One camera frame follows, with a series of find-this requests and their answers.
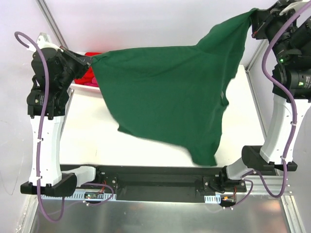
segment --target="metal floor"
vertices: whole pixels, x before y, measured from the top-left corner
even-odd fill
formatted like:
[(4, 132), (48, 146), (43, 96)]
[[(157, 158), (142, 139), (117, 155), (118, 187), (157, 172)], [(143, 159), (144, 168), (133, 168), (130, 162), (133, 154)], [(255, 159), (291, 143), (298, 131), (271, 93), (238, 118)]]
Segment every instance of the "metal floor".
[[(74, 201), (66, 201), (69, 206)], [(61, 201), (44, 200), (48, 213)], [(52, 215), (57, 218), (59, 212)], [(36, 212), (32, 233), (286, 233), (289, 224), (281, 199), (250, 196), (233, 210), (217, 204), (109, 201), (101, 206), (79, 202), (53, 224)]]

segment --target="green cloth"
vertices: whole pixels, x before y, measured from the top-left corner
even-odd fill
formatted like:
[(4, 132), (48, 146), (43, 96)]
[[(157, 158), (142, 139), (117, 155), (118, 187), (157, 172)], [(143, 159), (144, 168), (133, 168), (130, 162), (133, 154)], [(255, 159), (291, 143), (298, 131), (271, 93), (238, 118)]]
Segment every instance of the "green cloth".
[(194, 163), (215, 166), (229, 104), (225, 91), (237, 73), (254, 11), (214, 26), (195, 46), (95, 56), (91, 66), (118, 130), (183, 146)]

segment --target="white table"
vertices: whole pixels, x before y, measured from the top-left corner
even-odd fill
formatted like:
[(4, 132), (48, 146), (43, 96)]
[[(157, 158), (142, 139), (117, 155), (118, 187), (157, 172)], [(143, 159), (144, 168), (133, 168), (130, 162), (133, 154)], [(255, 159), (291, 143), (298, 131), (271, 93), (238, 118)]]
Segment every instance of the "white table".
[[(197, 166), (185, 148), (136, 138), (117, 131), (98, 88), (75, 89), (61, 138), (61, 164), (117, 166)], [(227, 89), (229, 106), (223, 117), (223, 135), (216, 153), (218, 166), (235, 162), (245, 145), (263, 145), (264, 139), (244, 67)]]

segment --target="red cloth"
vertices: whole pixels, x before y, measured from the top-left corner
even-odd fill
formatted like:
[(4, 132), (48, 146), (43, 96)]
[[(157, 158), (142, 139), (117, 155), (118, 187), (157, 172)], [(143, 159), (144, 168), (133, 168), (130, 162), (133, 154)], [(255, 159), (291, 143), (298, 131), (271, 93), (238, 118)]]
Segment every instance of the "red cloth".
[[(87, 52), (86, 56), (94, 56), (101, 54), (101, 52)], [(95, 79), (92, 68), (90, 67), (86, 74), (81, 79), (75, 79), (75, 84), (87, 85), (87, 86), (95, 86), (98, 87), (97, 81)]]

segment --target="white wall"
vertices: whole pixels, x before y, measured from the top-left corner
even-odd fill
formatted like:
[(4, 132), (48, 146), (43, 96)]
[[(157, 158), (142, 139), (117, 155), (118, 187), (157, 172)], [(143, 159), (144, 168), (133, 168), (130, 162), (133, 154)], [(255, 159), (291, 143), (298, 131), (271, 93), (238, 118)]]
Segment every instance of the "white wall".
[[(69, 49), (118, 50), (196, 44), (209, 30), (252, 8), (276, 0), (47, 0)], [(249, 37), (241, 64), (258, 41)]]
[(26, 199), (19, 186), (29, 178), (32, 131), (26, 98), (34, 72), (32, 53), (14, 38), (21, 31), (35, 39), (50, 31), (34, 0), (0, 2), (0, 232), (16, 232)]

